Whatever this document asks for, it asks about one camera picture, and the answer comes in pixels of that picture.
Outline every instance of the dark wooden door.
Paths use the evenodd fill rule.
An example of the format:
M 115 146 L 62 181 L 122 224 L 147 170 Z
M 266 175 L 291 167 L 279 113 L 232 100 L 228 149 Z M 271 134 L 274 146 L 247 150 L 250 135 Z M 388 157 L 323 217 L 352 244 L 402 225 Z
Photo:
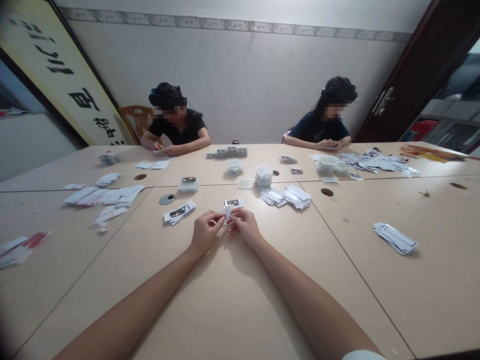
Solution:
M 480 0 L 433 0 L 354 142 L 398 141 L 479 37 Z

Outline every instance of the beige table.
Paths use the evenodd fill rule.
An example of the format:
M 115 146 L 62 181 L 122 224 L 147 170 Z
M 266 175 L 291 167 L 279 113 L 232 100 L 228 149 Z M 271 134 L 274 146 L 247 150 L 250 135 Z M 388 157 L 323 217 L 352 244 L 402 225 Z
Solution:
M 279 172 L 273 177 L 274 183 L 294 182 L 295 177 L 289 167 L 280 162 L 280 156 L 289 150 L 284 144 L 246 144 L 239 147 L 248 149 L 247 157 L 238 157 L 244 165 L 243 173 L 238 176 L 225 174 L 227 160 L 233 158 L 206 159 L 208 153 L 217 149 L 226 149 L 232 145 L 210 145 L 206 148 L 177 157 L 175 164 L 171 163 L 165 174 L 157 181 L 156 187 L 179 186 L 184 177 L 196 177 L 199 185 L 237 184 L 239 179 L 254 179 L 255 168 L 268 165 Z
M 149 191 L 110 220 L 102 236 L 89 226 L 103 206 L 64 205 L 73 191 L 0 193 L 1 244 L 53 231 L 25 263 L 0 270 L 2 330 L 9 350 L 16 352 L 27 341 Z
M 288 183 L 273 184 L 283 189 Z M 223 200 L 242 198 L 263 235 L 332 294 L 388 359 L 412 354 L 364 281 L 311 206 L 278 209 L 257 190 L 202 186 L 197 208 L 176 226 L 163 214 L 184 204 L 181 196 L 158 204 L 176 187 L 153 188 L 24 346 L 19 359 L 50 359 L 105 311 L 160 270 L 190 243 L 194 220 Z M 222 237 L 198 263 L 155 323 L 135 359 L 316 359 L 258 258 L 238 235 Z
M 296 157 L 298 160 L 298 166 L 302 168 L 303 175 L 295 175 L 295 178 L 299 182 L 321 181 L 320 175 L 315 168 L 315 161 L 313 161 L 309 155 L 312 154 L 325 154 L 325 155 L 338 155 L 340 153 L 356 153 L 362 154 L 365 150 L 373 147 L 378 147 L 384 155 L 400 156 L 400 147 L 406 144 L 404 142 L 377 142 L 377 143 L 351 143 L 350 145 L 341 148 L 338 151 L 318 151 L 311 150 L 302 147 L 291 146 L 291 156 Z M 456 151 L 451 151 L 439 146 L 435 146 L 423 141 L 408 142 L 408 144 L 418 145 L 422 147 L 443 150 L 455 154 L 459 154 Z M 419 177 L 441 177 L 441 176 L 463 176 L 463 175 L 480 175 L 480 161 L 475 159 L 466 159 L 466 161 L 449 161 L 442 163 L 438 161 L 432 161 L 426 158 L 412 158 L 408 160 L 408 166 L 420 171 Z M 351 168 L 351 171 L 360 174 L 364 179 L 393 179 L 403 178 L 400 171 L 383 171 L 378 169 L 378 174 L 369 171 L 359 171 Z
M 479 347 L 480 176 L 302 186 L 417 358 Z M 376 222 L 411 237 L 419 253 L 398 254 Z
M 111 150 L 120 155 L 121 162 L 115 165 L 103 165 L 99 156 Z M 95 186 L 95 183 L 108 173 L 121 173 L 109 189 L 144 185 L 152 187 L 167 171 L 135 168 L 144 161 L 154 162 L 160 158 L 142 146 L 89 146 L 73 154 L 27 171 L 0 183 L 0 192 L 63 190 L 64 186 L 83 183 Z M 136 176 L 146 177 L 135 180 Z

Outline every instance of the calligraphy banner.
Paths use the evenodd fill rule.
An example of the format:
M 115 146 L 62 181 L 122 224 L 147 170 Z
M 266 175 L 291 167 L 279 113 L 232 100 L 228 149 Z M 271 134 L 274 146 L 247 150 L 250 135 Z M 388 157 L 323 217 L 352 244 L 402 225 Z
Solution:
M 117 109 L 48 2 L 11 0 L 2 7 L 0 47 L 80 136 L 89 145 L 133 145 Z

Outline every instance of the black t-shirt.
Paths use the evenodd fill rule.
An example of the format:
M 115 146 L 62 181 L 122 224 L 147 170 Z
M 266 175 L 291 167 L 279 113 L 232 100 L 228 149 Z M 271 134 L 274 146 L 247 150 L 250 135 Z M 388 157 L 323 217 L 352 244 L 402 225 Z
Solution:
M 297 125 L 290 131 L 288 136 L 310 143 L 318 143 L 322 140 L 342 140 L 349 136 L 339 116 L 334 121 L 319 121 L 313 119 L 313 111 L 307 113 Z
M 202 114 L 192 109 L 186 110 L 186 128 L 179 133 L 177 128 L 160 116 L 156 116 L 148 129 L 155 136 L 167 135 L 173 145 L 191 143 L 200 139 L 199 130 L 206 128 Z

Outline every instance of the person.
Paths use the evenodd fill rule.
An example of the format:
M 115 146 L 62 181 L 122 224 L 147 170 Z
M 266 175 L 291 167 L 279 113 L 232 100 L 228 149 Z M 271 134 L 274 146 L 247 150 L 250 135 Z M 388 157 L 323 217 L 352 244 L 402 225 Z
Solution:
M 191 244 L 184 252 L 91 324 L 54 360 L 126 359 L 191 269 L 218 240 L 224 222 L 225 215 L 213 210 L 196 219 Z M 263 263 L 319 358 L 385 360 L 348 312 L 265 240 L 252 212 L 236 207 L 227 224 L 231 224 L 228 232 L 240 233 Z
M 203 115 L 187 108 L 187 98 L 182 96 L 179 86 L 162 82 L 151 90 L 148 100 L 155 107 L 155 119 L 140 139 L 145 148 L 178 156 L 210 145 Z M 157 141 L 163 134 L 168 136 L 171 146 L 164 148 Z
M 346 77 L 328 80 L 315 110 L 307 113 L 286 135 L 284 142 L 314 150 L 338 150 L 352 138 L 340 112 L 357 98 L 356 87 Z

